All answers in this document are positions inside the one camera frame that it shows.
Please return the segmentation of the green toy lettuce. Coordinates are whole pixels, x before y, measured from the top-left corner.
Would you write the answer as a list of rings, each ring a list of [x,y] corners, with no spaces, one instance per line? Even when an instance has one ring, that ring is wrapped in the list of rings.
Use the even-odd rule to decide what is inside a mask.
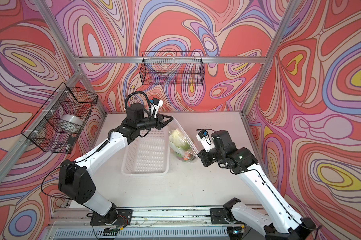
[[[183,134],[180,129],[175,129],[171,131],[169,136],[169,142],[171,143],[172,149],[178,153],[191,149],[188,138]]]

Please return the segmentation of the clear zip top bag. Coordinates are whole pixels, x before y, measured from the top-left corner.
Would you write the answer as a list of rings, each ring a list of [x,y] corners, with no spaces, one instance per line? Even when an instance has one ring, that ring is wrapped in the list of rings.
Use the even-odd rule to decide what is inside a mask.
[[[192,163],[197,159],[197,149],[180,123],[173,118],[167,125],[169,129],[169,145],[175,157],[183,162]]]

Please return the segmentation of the white plastic perforated basket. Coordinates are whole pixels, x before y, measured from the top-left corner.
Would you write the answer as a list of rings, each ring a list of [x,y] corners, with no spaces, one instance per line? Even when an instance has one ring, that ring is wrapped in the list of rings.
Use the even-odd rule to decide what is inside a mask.
[[[169,128],[153,129],[126,147],[121,173],[131,177],[162,176],[169,170],[169,161]]]

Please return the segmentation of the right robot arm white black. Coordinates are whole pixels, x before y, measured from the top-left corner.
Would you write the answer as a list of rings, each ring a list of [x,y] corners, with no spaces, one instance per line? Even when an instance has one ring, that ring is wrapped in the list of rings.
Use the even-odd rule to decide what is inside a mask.
[[[238,198],[226,202],[220,213],[210,210],[213,224],[243,223],[267,240],[305,240],[318,227],[311,218],[302,217],[281,196],[264,173],[253,153],[237,148],[226,130],[209,134],[199,129],[196,135],[203,149],[197,154],[204,167],[217,163],[221,169],[239,177],[255,194],[265,214],[245,205]]]

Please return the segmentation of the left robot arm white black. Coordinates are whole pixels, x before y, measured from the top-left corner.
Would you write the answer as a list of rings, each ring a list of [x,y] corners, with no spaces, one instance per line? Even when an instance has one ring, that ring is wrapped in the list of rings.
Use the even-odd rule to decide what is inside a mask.
[[[127,107],[125,119],[118,127],[109,130],[102,143],[74,161],[61,163],[59,191],[98,214],[105,224],[113,224],[119,215],[117,207],[97,191],[92,176],[114,154],[136,138],[141,138],[141,131],[149,133],[151,129],[161,130],[173,121],[172,116],[159,114],[158,109],[158,105],[153,105],[150,110],[142,104]]]

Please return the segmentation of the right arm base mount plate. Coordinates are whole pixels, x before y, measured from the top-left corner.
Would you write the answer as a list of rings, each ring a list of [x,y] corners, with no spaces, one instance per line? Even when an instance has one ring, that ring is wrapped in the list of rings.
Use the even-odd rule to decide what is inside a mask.
[[[210,218],[213,225],[245,225],[245,223],[236,220],[232,215],[231,211],[226,208],[211,208],[210,213],[206,215],[207,218]]]

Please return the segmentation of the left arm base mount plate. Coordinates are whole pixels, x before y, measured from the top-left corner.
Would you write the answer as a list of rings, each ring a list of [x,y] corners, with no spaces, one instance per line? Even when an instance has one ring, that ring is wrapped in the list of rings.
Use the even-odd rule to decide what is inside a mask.
[[[91,214],[91,226],[119,226],[130,225],[132,219],[132,209],[111,209],[105,216],[93,212]]]

